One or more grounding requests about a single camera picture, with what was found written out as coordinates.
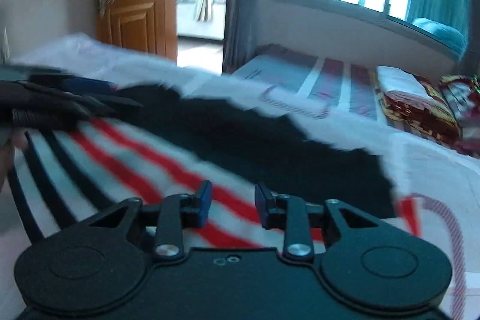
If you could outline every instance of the black round disc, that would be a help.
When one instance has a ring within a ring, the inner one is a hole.
[[[368,229],[328,249],[320,272],[345,299],[372,310],[402,312],[438,305],[452,268],[437,247],[410,235],[398,240]]]
[[[142,280],[142,252],[111,229],[52,236],[28,248],[15,264],[27,302],[53,313],[91,313],[112,305]]]

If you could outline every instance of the door handle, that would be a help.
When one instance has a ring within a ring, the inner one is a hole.
[[[108,5],[111,5],[116,0],[97,0],[97,13],[100,18],[105,16],[106,8]]]

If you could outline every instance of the patterned pillow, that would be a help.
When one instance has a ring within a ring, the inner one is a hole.
[[[440,91],[462,128],[462,140],[479,140],[480,85],[477,77],[444,76],[440,81]]]
[[[460,137],[460,128],[452,111],[428,79],[416,75],[414,77],[434,101],[428,106],[422,105],[423,101],[412,106],[401,100],[394,100],[380,91],[378,97],[383,112],[393,121],[407,123],[419,132],[453,145]]]

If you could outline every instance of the red stripe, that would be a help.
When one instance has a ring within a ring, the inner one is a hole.
[[[317,96],[328,102],[330,106],[338,106],[342,90],[343,67],[342,61],[326,58],[310,96]]]
[[[125,185],[132,188],[145,202],[154,204],[161,201],[161,196],[155,191],[155,188],[151,183],[112,156],[97,148],[87,140],[80,131],[71,132],[70,136],[90,155],[93,160],[96,160],[103,165]]]
[[[175,182],[187,186],[192,190],[197,189],[200,183],[205,178],[200,175],[188,172],[182,168],[181,165],[176,163],[173,159],[166,155],[159,153],[150,146],[126,138],[117,129],[114,129],[110,124],[104,120],[98,119],[92,123],[98,130],[107,135],[110,139],[122,145],[128,147],[135,152],[142,155],[146,160],[151,161],[153,164],[160,166],[163,170],[167,171]],[[252,223],[260,223],[257,210],[254,206],[246,203],[242,199],[232,195],[232,191],[220,186],[213,185],[213,199],[222,205],[229,208],[233,213],[246,219]]]
[[[419,238],[421,236],[420,223],[414,198],[407,197],[400,200],[399,209],[400,216],[403,217],[408,224],[410,233]]]
[[[352,64],[350,78],[350,111],[376,120],[376,96],[368,68]]]
[[[162,201],[162,195],[157,193],[155,188],[147,180],[133,172],[111,155],[100,150],[80,131],[71,132],[70,136],[85,150],[85,152],[88,153],[93,160],[103,165],[120,181],[122,181],[122,183],[135,191],[135,193],[146,203],[160,203]],[[215,228],[210,222],[208,222],[203,229],[198,230],[198,234],[215,247],[259,247],[258,245],[255,245],[249,241],[223,233],[219,229]]]
[[[313,241],[319,241],[323,243],[322,230],[320,228],[310,229],[311,238]]]

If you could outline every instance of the black cloth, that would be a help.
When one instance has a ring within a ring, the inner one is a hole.
[[[271,190],[322,203],[340,199],[379,218],[394,217],[391,183],[378,156],[306,140],[287,116],[270,118],[225,100],[181,99],[162,86],[118,92],[144,105],[121,120]]]

